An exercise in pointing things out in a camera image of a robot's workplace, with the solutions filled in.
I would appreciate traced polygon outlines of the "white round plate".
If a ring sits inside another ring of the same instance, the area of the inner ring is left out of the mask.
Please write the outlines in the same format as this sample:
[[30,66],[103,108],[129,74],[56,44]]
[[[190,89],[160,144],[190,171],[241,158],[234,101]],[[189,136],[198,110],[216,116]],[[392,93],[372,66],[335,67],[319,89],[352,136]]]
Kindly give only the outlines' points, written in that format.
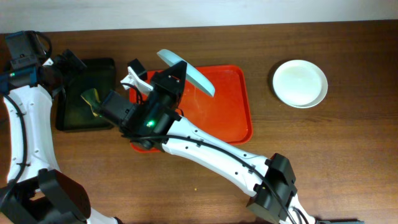
[[328,93],[324,72],[306,60],[289,60],[277,67],[272,76],[276,97],[293,108],[307,109],[320,104]]

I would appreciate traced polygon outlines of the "light blue round plate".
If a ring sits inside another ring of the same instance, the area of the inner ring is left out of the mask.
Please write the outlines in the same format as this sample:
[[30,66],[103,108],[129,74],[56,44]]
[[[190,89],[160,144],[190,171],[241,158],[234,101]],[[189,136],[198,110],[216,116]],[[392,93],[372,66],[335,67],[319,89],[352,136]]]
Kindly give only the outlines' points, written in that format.
[[187,63],[187,80],[193,84],[195,87],[200,89],[202,92],[210,97],[215,95],[215,87],[212,82],[207,79],[201,72],[199,72],[194,66],[189,64],[186,60],[173,53],[170,50],[162,49],[157,52],[157,56],[160,57],[168,66],[173,66],[181,61]]

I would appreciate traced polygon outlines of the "green and yellow sponge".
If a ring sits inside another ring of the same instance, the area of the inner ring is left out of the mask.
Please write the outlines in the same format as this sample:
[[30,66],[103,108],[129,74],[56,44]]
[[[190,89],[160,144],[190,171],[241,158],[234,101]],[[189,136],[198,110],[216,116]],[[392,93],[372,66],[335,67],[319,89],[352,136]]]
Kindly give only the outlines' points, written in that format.
[[84,91],[81,97],[90,106],[91,112],[95,117],[102,117],[101,102],[95,88]]

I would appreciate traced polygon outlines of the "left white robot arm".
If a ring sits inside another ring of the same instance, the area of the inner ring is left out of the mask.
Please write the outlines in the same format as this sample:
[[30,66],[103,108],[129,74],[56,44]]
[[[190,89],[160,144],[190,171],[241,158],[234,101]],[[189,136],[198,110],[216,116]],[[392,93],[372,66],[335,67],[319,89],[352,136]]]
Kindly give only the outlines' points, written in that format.
[[1,213],[13,223],[118,224],[92,208],[84,187],[60,171],[53,148],[50,115],[54,97],[86,69],[70,50],[51,58],[52,44],[41,32],[25,30],[5,37],[11,54],[1,74],[1,96],[11,135],[7,185]]

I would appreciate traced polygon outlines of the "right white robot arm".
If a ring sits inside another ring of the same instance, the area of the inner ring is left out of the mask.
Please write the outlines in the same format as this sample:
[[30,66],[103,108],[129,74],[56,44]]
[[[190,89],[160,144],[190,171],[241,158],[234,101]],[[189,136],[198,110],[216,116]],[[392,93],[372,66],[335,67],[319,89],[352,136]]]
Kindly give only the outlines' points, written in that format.
[[242,151],[196,127],[178,113],[189,64],[177,62],[152,78],[140,61],[127,65],[121,84],[136,91],[135,103],[111,91],[99,115],[143,150],[158,149],[184,157],[223,176],[250,199],[246,207],[270,223],[320,223],[299,202],[290,161],[275,153],[270,159]]

